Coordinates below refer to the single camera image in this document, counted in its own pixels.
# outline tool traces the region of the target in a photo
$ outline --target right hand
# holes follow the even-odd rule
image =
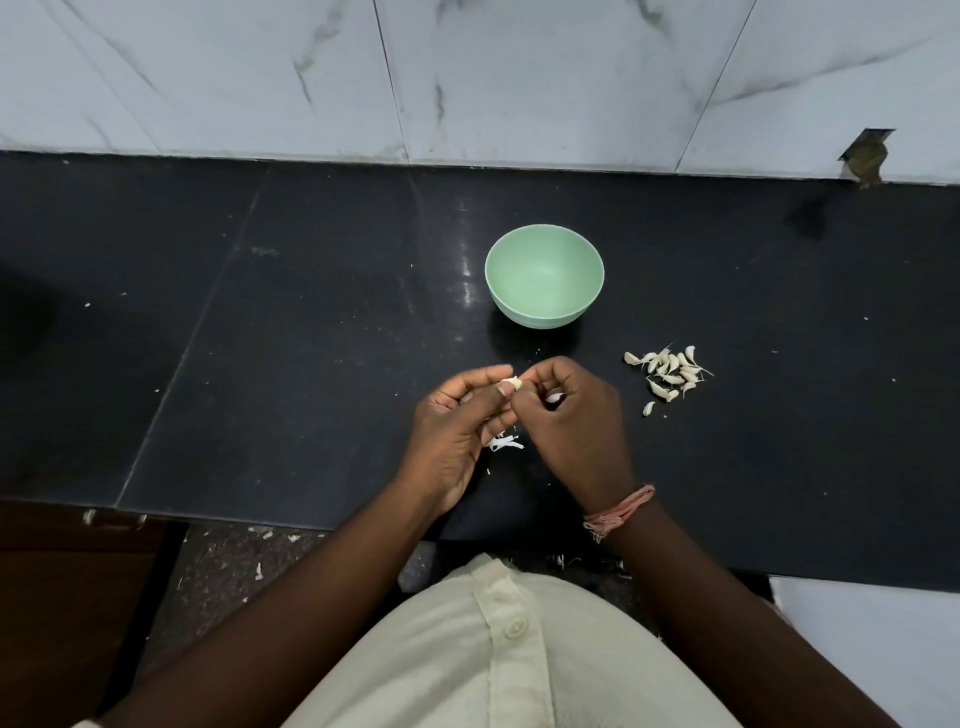
[[[616,389],[565,356],[535,364],[520,379],[514,412],[586,511],[612,508],[636,489]],[[558,388],[566,396],[551,412],[542,398]]]

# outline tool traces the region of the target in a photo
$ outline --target tile grout line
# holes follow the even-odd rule
[[[53,24],[56,25],[58,29],[60,29],[60,32],[66,36],[67,40],[70,41],[70,45],[72,45],[74,49],[77,51],[77,53],[80,54],[80,57],[84,59],[84,61],[86,62],[86,65],[90,68],[90,70],[92,70],[96,74],[97,78],[99,78],[103,82],[103,84],[107,87],[109,92],[113,95],[113,100],[116,101],[116,103],[120,106],[120,108],[123,109],[123,111],[129,116],[131,121],[136,125],[136,128],[139,129],[141,132],[143,132],[143,135],[150,140],[151,144],[154,145],[154,153],[156,153],[156,156],[163,157],[164,153],[160,151],[160,148],[159,146],[157,146],[154,138],[150,135],[150,133],[146,129],[144,129],[143,124],[140,123],[140,120],[136,118],[136,115],[127,107],[127,105],[124,103],[123,98],[120,96],[119,93],[117,93],[116,88],[113,87],[113,84],[110,83],[110,81],[103,74],[103,72],[100,70],[97,64],[93,62],[93,60],[87,54],[87,52],[85,51],[83,46],[80,44],[80,42],[76,40],[66,28],[63,27],[62,23],[60,23],[60,21],[57,20],[57,17],[54,15],[53,11],[51,11],[47,7],[47,4],[44,0],[35,0],[35,2],[43,8],[43,11],[47,13],[47,17],[49,17],[50,20],[53,22]],[[118,152],[115,150],[106,150],[101,154],[127,155],[129,154],[129,152]]]
[[[136,466],[139,465],[140,457],[143,455],[143,451],[147,448],[147,445],[150,442],[151,435],[153,435],[154,432],[154,427],[156,427],[156,423],[160,419],[160,413],[163,412],[163,407],[167,402],[167,398],[170,397],[170,393],[173,391],[174,385],[177,383],[178,378],[180,378],[180,372],[183,369],[183,365],[186,363],[187,356],[193,349],[193,345],[197,340],[198,334],[200,333],[200,327],[204,323],[207,312],[213,305],[213,299],[220,290],[220,283],[223,281],[224,275],[227,274],[227,268],[236,257],[236,254],[240,251],[240,248],[243,244],[244,235],[247,232],[247,225],[250,222],[251,217],[253,217],[253,211],[256,209],[257,202],[260,200],[260,193],[263,191],[264,186],[266,186],[267,178],[270,177],[270,172],[272,169],[273,164],[268,163],[267,169],[263,173],[263,178],[260,180],[260,183],[256,187],[256,192],[253,194],[250,207],[247,208],[247,214],[244,216],[243,222],[237,229],[236,242],[227,252],[227,257],[224,260],[223,265],[220,266],[220,271],[218,271],[216,278],[214,278],[213,283],[210,285],[210,292],[206,295],[204,304],[201,306],[200,314],[197,317],[197,323],[193,327],[193,331],[190,333],[190,338],[187,339],[186,346],[183,348],[183,354],[180,355],[180,361],[177,363],[177,369],[174,370],[173,376],[170,377],[170,383],[167,384],[167,388],[163,392],[163,397],[160,398],[160,403],[156,407],[156,412],[154,413],[153,418],[150,420],[150,426],[147,427],[147,431],[143,435],[143,442],[140,443],[140,447],[136,451],[136,456],[130,465],[130,471],[127,473],[127,477],[123,482],[123,488],[120,489],[120,495],[118,495],[116,500],[113,502],[113,507],[117,510],[120,510],[120,501],[127,492],[127,486],[130,485],[130,481],[133,480],[133,474],[136,472]]]
[[[733,57],[733,51],[736,50],[736,44],[740,42],[740,37],[743,36],[743,32],[747,29],[747,23],[750,22],[750,16],[754,13],[754,8],[756,7],[757,2],[759,2],[759,0],[754,0],[754,4],[750,6],[750,10],[747,12],[747,16],[743,19],[743,26],[741,26],[740,32],[736,34],[736,40],[733,42],[733,46],[731,46],[729,54],[727,54],[727,59],[723,61],[723,68],[720,69],[720,73],[717,75],[717,80],[713,84],[713,88],[710,90],[710,95],[707,97],[707,102],[704,104],[704,110],[702,110],[700,112],[700,116],[697,117],[697,123],[693,125],[693,131],[690,133],[690,138],[686,141],[686,144],[684,145],[684,151],[680,155],[680,158],[677,159],[677,166],[673,168],[673,173],[675,175],[680,174],[678,170],[680,169],[680,165],[684,163],[684,157],[686,157],[686,150],[690,148],[690,142],[693,141],[693,137],[696,135],[697,129],[700,127],[700,122],[704,120],[704,114],[707,113],[707,109],[710,105],[710,99],[713,98],[713,94],[716,92],[717,87],[720,85],[720,79],[723,78],[723,72],[727,70],[727,64],[730,62],[730,59]]]
[[[376,18],[376,30],[380,33],[380,47],[383,49],[383,62],[387,66],[387,81],[390,82],[390,93],[394,96],[394,111],[396,112],[396,126],[400,129],[400,141],[403,144],[403,159],[410,164],[410,153],[407,152],[407,137],[403,133],[403,122],[400,120],[400,107],[396,103],[396,89],[394,88],[394,73],[390,70],[390,57],[387,55],[387,41],[383,39],[383,26],[380,23],[380,10],[377,9],[376,0],[370,0],[373,4],[373,17]]]

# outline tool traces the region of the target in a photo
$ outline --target pink thread bracelet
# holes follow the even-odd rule
[[[584,518],[584,528],[593,534],[593,540],[600,543],[615,528],[627,522],[634,511],[654,496],[656,489],[644,485],[640,490],[630,493],[613,508],[594,513]]]

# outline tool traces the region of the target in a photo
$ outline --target mint green bowl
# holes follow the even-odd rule
[[[593,303],[604,271],[583,235],[558,225],[528,225],[493,243],[484,275],[507,318],[528,328],[556,328]]]

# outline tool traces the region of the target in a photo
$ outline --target speckled floor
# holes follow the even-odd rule
[[[192,524],[157,612],[137,680],[170,662],[323,539],[323,533],[313,531],[224,522]],[[395,600],[440,581],[480,550],[471,545],[420,544],[397,580]],[[553,574],[594,592],[653,630],[652,620],[634,596],[630,576],[613,558],[585,564],[562,554],[487,551],[517,569]]]

